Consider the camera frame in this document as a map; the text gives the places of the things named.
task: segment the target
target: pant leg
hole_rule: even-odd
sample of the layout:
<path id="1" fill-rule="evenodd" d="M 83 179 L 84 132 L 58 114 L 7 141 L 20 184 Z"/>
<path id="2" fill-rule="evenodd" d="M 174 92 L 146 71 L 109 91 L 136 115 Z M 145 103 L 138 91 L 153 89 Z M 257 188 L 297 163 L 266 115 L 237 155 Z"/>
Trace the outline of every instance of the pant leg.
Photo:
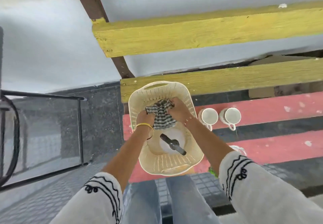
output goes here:
<path id="1" fill-rule="evenodd" d="M 162 224 L 155 181 L 129 184 L 123 194 L 121 224 Z"/>
<path id="2" fill-rule="evenodd" d="M 174 224 L 220 224 L 190 176 L 166 178 Z"/>

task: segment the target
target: checkered cloth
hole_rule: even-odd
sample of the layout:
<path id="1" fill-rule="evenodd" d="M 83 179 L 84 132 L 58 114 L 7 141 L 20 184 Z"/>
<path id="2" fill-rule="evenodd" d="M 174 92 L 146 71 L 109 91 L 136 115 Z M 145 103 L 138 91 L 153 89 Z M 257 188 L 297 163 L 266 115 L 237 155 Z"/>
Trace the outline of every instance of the checkered cloth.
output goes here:
<path id="1" fill-rule="evenodd" d="M 172 103 L 169 99 L 162 99 L 156 102 L 154 105 L 146 107 L 146 112 L 148 114 L 155 114 L 155 121 L 153 125 L 154 129 L 161 130 L 175 126 L 176 120 L 166 113 L 170 107 L 174 107 L 174 103 Z"/>

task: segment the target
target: embroidered sleeve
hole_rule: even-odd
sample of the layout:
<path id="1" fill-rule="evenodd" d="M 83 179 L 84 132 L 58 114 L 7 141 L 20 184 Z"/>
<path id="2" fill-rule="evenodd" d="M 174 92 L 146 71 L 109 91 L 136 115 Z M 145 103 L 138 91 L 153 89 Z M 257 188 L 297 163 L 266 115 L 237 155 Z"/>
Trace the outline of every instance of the embroidered sleeve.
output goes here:
<path id="1" fill-rule="evenodd" d="M 219 180 L 248 224 L 321 223 L 323 210 L 299 190 L 234 151 L 220 164 Z"/>
<path id="2" fill-rule="evenodd" d="M 112 175 L 100 172 L 85 183 L 51 224 L 118 224 L 122 207 L 122 192 L 118 181 Z"/>

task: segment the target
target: bracelet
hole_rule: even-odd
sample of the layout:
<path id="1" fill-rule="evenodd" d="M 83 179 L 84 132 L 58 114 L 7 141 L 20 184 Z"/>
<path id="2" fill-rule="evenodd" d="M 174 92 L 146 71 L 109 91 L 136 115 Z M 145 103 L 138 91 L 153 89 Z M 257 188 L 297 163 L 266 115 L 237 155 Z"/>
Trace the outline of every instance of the bracelet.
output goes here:
<path id="1" fill-rule="evenodd" d="M 192 119 L 192 116 L 190 116 L 188 119 L 185 120 L 185 122 L 184 122 L 185 127 L 186 127 L 186 124 L 187 124 L 189 119 Z"/>
<path id="2" fill-rule="evenodd" d="M 140 123 L 140 124 L 137 124 L 137 125 L 135 126 L 135 128 L 133 129 L 133 131 L 135 131 L 135 129 L 136 129 L 139 125 L 147 125 L 147 126 L 149 126 L 149 127 L 152 129 L 152 136 L 151 136 L 151 137 L 149 137 L 147 140 L 151 139 L 151 138 L 154 136 L 154 134 L 155 134 L 155 130 L 154 130 L 154 128 L 153 128 L 153 127 L 151 127 L 151 125 L 150 125 L 150 124 L 147 124 L 147 123 Z"/>

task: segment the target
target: mug handle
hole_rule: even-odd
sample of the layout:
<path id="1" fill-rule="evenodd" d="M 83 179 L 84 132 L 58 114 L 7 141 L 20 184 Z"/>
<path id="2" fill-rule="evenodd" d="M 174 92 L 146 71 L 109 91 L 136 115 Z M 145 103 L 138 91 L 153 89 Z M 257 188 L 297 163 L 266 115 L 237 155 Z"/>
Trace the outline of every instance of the mug handle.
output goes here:
<path id="1" fill-rule="evenodd" d="M 228 126 L 232 131 L 236 130 L 236 125 L 235 124 L 228 124 Z"/>

